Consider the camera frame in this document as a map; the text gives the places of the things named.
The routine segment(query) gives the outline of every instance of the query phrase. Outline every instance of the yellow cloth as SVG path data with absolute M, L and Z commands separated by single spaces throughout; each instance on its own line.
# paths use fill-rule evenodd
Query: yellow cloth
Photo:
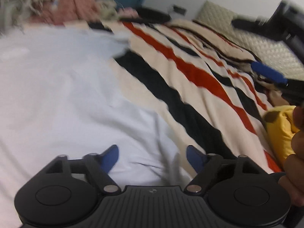
M 291 148 L 291 140 L 299 129 L 293 124 L 292 113 L 295 106 L 284 105 L 268 111 L 264 120 L 272 149 L 281 166 L 286 158 L 294 154 Z

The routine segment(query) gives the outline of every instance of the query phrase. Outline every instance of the pink cloth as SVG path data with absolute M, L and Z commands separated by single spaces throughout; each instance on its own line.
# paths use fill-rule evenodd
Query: pink cloth
M 95 0 L 59 0 L 56 10 L 52 10 L 52 3 L 45 2 L 41 15 L 33 15 L 31 22 L 44 22 L 54 25 L 66 21 L 86 20 L 97 21 L 99 6 Z

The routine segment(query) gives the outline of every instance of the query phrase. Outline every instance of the striped blanket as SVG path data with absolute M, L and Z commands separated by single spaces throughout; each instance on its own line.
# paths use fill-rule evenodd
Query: striped blanket
M 251 52 L 186 20 L 103 24 L 131 33 L 130 49 L 110 67 L 129 101 L 156 111 L 172 128 L 188 173 L 195 175 L 185 156 L 188 145 L 227 159 L 245 154 L 268 173 L 281 171 L 262 119 L 272 106 L 249 74 L 231 66 L 254 61 Z

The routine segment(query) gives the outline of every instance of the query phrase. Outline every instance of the black stripe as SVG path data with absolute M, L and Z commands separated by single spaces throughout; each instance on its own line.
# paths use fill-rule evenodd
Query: black stripe
M 115 60 L 143 83 L 156 98 L 167 104 L 175 121 L 186 129 L 188 135 L 206 153 L 216 153 L 227 159 L 236 158 L 225 145 L 221 132 L 212 127 L 191 105 L 183 103 L 177 90 L 169 87 L 159 72 L 151 68 L 141 56 L 127 51 Z
M 157 30 L 154 26 L 149 26 L 150 28 L 154 29 L 155 31 L 157 31 L 158 33 L 160 33 L 161 35 L 165 36 L 173 45 L 175 45 L 176 47 L 178 47 L 179 49 L 185 51 L 186 53 L 188 53 L 191 56 L 195 56 L 195 57 L 200 57 L 195 51 L 193 51 L 191 48 L 189 47 L 185 47 L 180 45 L 176 40 L 166 36 L 164 33 L 160 32 L 159 30 Z M 220 74 L 218 74 L 217 72 L 213 71 L 212 68 L 209 66 L 209 64 L 207 62 L 205 62 L 206 65 L 208 66 L 208 68 L 210 69 L 210 71 L 212 72 L 213 76 L 223 85 L 228 86 L 228 87 L 232 87 L 236 90 L 237 95 L 239 97 L 239 100 L 241 101 L 241 104 L 244 108 L 244 110 L 251 115 L 252 117 L 258 119 L 264 126 L 264 121 L 259 113 L 259 110 L 256 107 L 255 102 L 248 97 L 241 89 L 239 89 L 238 87 L 235 87 L 231 81 L 231 79 L 229 77 L 224 77 L 221 76 Z
M 172 28 L 177 28 L 177 29 L 182 29 L 186 32 L 192 33 L 193 35 L 195 35 L 197 38 L 199 38 L 201 41 L 205 42 L 206 44 L 210 45 L 215 51 L 217 51 L 218 53 L 220 53 L 221 55 L 225 56 L 225 58 L 230 59 L 232 61 L 235 61 L 237 63 L 252 63 L 253 60 L 250 59 L 244 59 L 241 60 L 239 58 L 235 58 L 235 57 L 231 57 L 231 56 L 227 56 L 225 55 L 219 48 L 217 48 L 214 44 L 210 43 L 206 38 L 204 38 L 202 35 L 200 35 L 199 33 L 195 32 L 194 30 L 188 29 L 188 28 L 184 28 L 181 26 L 171 26 Z
M 217 31 L 214 30 L 213 28 L 211 28 L 211 27 L 209 27 L 209 26 L 207 26 L 207 25 L 205 25 L 205 24 L 202 24 L 201 22 L 199 22 L 199 21 L 197 21 L 197 20 L 193 20 L 192 22 L 194 22 L 195 24 L 200 25 L 200 26 L 202 26 L 202 27 L 205 27 L 205 28 L 209 29 L 210 31 L 213 31 L 215 34 L 220 35 L 221 37 L 223 37 L 224 39 L 226 39 L 226 40 L 229 41 L 230 43 L 233 43 L 233 44 L 237 45 L 238 47 L 240 47 L 240 48 L 242 48 L 242 49 L 244 49 L 244 50 L 250 52 L 250 53 L 254 56 L 254 58 L 255 58 L 255 60 L 256 60 L 257 62 L 262 62 L 261 59 L 260 59 L 256 54 L 254 54 L 251 50 L 248 50 L 248 49 L 246 49 L 246 48 L 244 48 L 244 47 L 242 47 L 242 46 L 239 46 L 238 44 L 232 42 L 232 41 L 231 41 L 230 39 L 228 39 L 225 35 L 223 35 L 223 34 L 217 32 Z

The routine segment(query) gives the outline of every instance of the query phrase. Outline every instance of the white cloth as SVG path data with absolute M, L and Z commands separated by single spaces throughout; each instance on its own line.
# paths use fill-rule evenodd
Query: white cloth
M 0 40 L 0 227 L 20 221 L 13 198 L 59 154 L 70 159 L 117 144 L 110 176 L 125 185 L 183 185 L 168 125 L 120 94 L 107 60 L 124 36 L 31 29 Z

